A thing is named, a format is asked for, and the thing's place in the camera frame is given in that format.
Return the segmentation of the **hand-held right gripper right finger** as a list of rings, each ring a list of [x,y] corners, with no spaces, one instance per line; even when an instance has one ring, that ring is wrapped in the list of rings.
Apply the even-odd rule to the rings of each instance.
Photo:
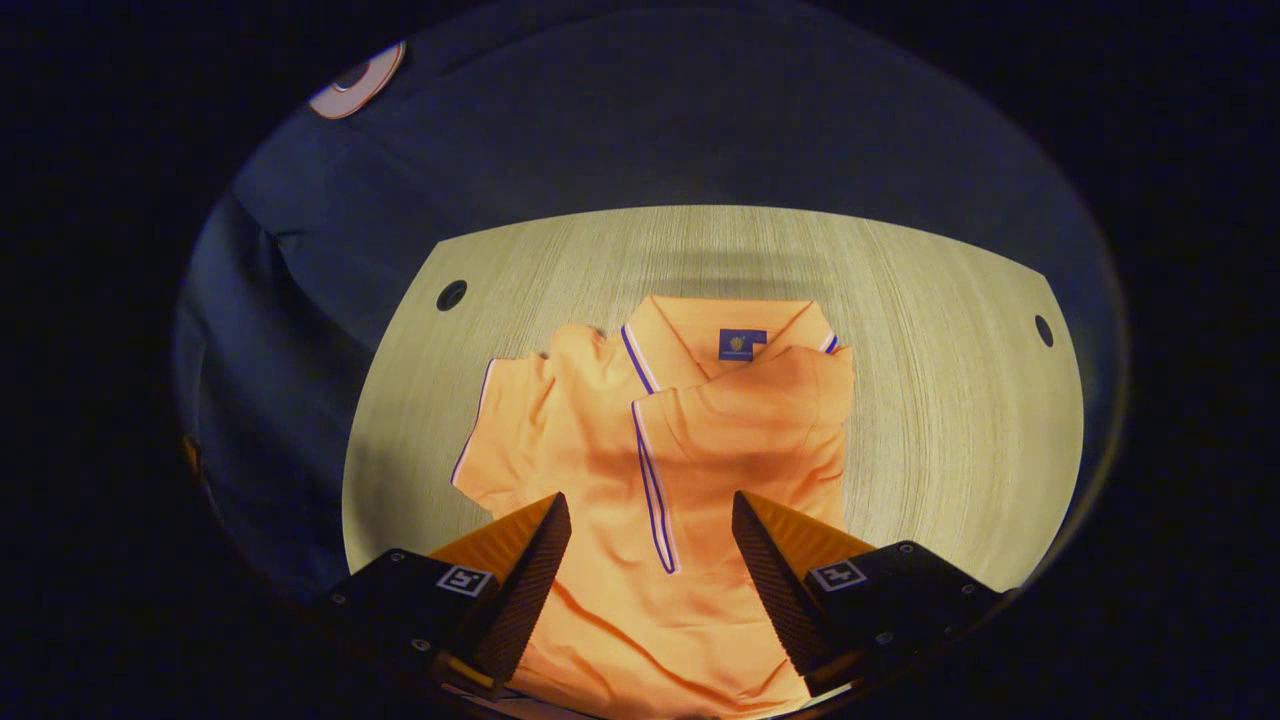
[[[731,527],[774,633],[813,696],[897,676],[1002,601],[913,539],[874,547],[751,492],[733,496]]]

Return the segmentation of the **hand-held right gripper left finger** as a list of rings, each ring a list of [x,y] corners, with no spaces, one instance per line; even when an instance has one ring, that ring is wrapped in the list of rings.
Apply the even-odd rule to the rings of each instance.
[[[553,493],[430,553],[390,548],[317,598],[346,650],[411,687],[494,700],[513,678],[570,543]]]

